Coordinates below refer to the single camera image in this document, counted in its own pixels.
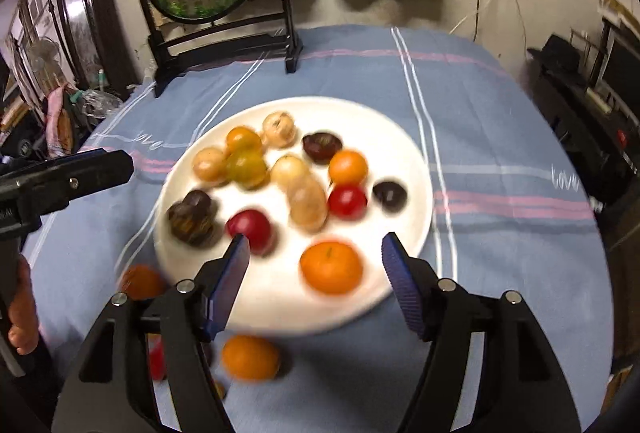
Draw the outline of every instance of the television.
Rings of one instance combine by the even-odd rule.
[[[615,35],[609,40],[607,53],[600,81],[618,109],[640,126],[640,52]]]

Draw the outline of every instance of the human hand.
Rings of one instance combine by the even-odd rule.
[[[18,260],[18,284],[14,301],[9,305],[9,342],[20,355],[33,352],[38,345],[38,315],[31,289],[31,269],[24,256]]]

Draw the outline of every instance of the green fruit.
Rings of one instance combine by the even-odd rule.
[[[260,152],[252,149],[232,153],[226,161],[226,176],[244,189],[261,185],[269,171]]]

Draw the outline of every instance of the black wooden frame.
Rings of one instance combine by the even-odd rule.
[[[181,23],[188,24],[203,24],[210,23],[210,26],[180,36],[178,38],[165,41],[164,37],[159,31],[151,13],[150,3],[156,8],[156,0],[140,0],[140,6],[145,16],[146,24],[149,28],[149,47],[158,64],[156,70],[156,84],[154,87],[154,93],[156,96],[160,96],[164,89],[168,86],[175,77],[185,73],[188,68],[197,66],[199,64],[217,62],[226,62],[233,60],[241,56],[255,56],[267,50],[280,50],[284,52],[285,57],[285,70],[287,73],[293,73],[298,66],[298,57],[302,50],[302,42],[300,41],[298,34],[293,24],[293,16],[291,11],[291,1],[281,0],[282,11],[273,14],[266,14],[261,16],[253,16],[241,20],[231,21],[227,23],[216,24],[215,22],[222,15],[230,13],[235,10],[245,0],[237,0],[233,5],[227,8],[222,14],[215,14],[206,18],[193,20],[192,18],[184,19],[178,18],[175,15],[167,15],[162,9],[159,12],[167,15],[168,18],[174,19]],[[175,56],[169,53],[169,48],[186,41],[191,41],[202,36],[214,34],[216,32],[222,32],[242,26],[253,25],[257,23],[264,23],[267,21],[283,20],[285,25],[285,33],[280,35],[264,32],[261,34],[254,34],[251,36],[244,36],[240,38],[228,39],[220,41],[210,45],[206,45],[192,50],[181,52]]]
[[[56,1],[76,79],[79,82],[79,87],[85,90],[88,88],[88,81],[78,57],[76,42],[71,34],[66,5],[64,0]],[[129,96],[127,86],[137,84],[140,80],[127,50],[114,0],[83,0],[83,2],[95,47],[109,83],[108,90],[114,95],[126,99]]]

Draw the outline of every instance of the small orange fruit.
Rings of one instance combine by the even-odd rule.
[[[229,375],[243,381],[268,381],[280,369],[280,352],[262,337],[231,337],[222,348],[221,360]]]
[[[226,134],[227,156],[238,150],[256,150],[262,153],[262,139],[251,128],[238,126]]]
[[[369,174],[367,160],[357,151],[343,149],[329,162],[329,178],[337,185],[361,184]]]
[[[351,292],[362,281],[362,260],[350,245],[321,241],[300,256],[300,272],[314,289],[329,295]]]
[[[162,276],[146,265],[136,265],[127,269],[120,283],[120,291],[134,300],[158,297],[166,288],[167,284]]]

